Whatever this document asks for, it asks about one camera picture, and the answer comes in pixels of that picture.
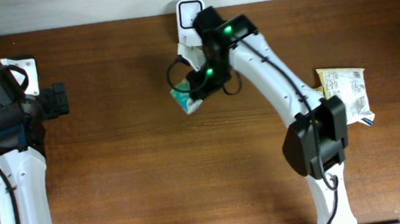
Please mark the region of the teal tissue pack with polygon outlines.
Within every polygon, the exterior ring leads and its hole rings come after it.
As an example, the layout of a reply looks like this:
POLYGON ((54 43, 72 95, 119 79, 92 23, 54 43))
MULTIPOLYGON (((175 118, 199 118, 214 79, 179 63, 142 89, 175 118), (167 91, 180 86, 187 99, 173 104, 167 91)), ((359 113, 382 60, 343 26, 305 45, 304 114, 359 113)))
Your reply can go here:
MULTIPOLYGON (((190 88, 190 84, 189 82, 184 79, 182 81, 180 81, 176 87, 180 90, 188 90, 190 88)), ((170 91, 170 95, 172 96, 172 98, 174 98, 174 100, 178 103, 178 105, 181 107, 181 109, 183 109, 183 111, 189 115, 192 114, 194 112, 196 112, 196 110, 199 109, 199 106, 202 104, 203 100, 200 99, 195 99, 193 100, 190 97, 190 93, 182 93, 182 92, 178 92, 175 89, 172 89, 170 91)))

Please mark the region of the cream snack bag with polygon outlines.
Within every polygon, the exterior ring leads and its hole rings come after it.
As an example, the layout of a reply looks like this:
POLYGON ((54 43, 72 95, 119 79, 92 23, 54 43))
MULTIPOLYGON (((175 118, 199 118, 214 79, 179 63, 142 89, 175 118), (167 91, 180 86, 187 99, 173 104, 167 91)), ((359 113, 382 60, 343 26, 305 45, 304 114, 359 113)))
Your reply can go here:
POLYGON ((375 115, 369 107, 363 68, 317 69, 325 98, 337 96, 346 109, 347 124, 374 124, 375 115))

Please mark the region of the green snack stick packet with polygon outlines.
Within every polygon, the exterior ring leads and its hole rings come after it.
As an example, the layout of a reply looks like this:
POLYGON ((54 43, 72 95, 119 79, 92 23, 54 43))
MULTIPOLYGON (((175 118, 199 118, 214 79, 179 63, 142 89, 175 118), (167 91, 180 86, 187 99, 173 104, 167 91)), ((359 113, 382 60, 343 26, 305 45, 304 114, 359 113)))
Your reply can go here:
POLYGON ((317 88, 315 89, 315 92, 317 92, 319 95, 321 95, 323 98, 325 98, 324 89, 323 89, 322 86, 317 87, 317 88))

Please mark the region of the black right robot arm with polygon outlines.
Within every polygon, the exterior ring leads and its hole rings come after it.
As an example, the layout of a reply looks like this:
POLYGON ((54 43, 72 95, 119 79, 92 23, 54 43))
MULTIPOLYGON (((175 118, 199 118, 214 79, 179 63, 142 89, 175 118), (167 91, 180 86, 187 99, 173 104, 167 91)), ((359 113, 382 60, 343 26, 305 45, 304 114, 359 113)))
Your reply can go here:
POLYGON ((341 99, 326 99, 307 86, 276 56, 245 15, 224 20, 208 7, 196 15, 192 25, 205 58, 202 68, 186 77, 192 99, 204 100, 224 87, 232 71, 246 77, 287 128, 284 157, 310 187, 317 224, 358 224, 343 178, 348 139, 341 99))

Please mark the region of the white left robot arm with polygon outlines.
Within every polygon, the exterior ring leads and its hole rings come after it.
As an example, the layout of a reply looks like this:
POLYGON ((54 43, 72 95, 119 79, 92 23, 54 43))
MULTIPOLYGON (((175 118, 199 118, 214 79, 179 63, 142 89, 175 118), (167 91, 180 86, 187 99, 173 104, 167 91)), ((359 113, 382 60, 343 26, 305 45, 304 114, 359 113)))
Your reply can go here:
POLYGON ((70 111, 64 84, 27 94, 29 77, 0 67, 0 224, 53 224, 45 189, 43 122, 70 111))

